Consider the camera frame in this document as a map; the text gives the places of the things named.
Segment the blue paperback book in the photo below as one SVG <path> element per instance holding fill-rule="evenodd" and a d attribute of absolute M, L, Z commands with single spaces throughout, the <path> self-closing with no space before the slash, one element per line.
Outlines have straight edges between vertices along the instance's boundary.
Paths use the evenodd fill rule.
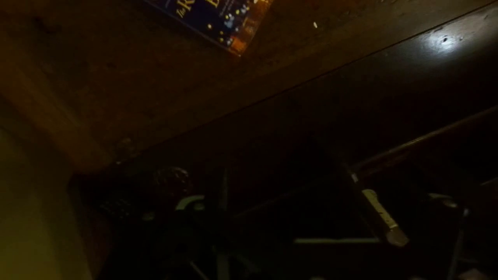
<path fill-rule="evenodd" d="M 218 47 L 241 56 L 272 0 L 145 0 Z"/>

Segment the dark wooden secretary desk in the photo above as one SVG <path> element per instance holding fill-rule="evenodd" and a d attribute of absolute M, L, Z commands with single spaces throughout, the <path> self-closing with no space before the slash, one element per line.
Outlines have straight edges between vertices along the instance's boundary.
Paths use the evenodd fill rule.
<path fill-rule="evenodd" d="M 241 56 L 145 0 L 0 0 L 0 34 L 92 280 L 496 271 L 498 0 L 272 0 Z"/>

